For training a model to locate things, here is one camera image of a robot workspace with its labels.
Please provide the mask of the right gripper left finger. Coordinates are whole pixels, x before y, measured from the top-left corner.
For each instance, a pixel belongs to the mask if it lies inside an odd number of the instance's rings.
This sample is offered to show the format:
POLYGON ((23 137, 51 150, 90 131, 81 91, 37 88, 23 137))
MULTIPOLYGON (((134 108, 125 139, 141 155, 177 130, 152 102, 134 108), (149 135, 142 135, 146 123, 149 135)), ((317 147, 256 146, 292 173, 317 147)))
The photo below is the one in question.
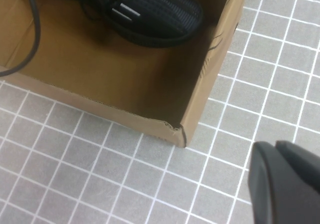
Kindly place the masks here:
POLYGON ((296 174, 276 145, 253 144, 248 187, 255 223, 319 223, 319 185, 296 174))

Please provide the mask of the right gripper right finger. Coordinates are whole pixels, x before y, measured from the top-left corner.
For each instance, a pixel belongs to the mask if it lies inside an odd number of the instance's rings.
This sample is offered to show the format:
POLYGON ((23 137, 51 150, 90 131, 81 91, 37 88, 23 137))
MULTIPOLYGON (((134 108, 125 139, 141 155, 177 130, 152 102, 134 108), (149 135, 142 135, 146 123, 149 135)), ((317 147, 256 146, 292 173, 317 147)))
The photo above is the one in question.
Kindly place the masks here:
POLYGON ((288 141, 277 141, 275 146, 300 179, 307 184, 320 183, 319 156, 288 141))

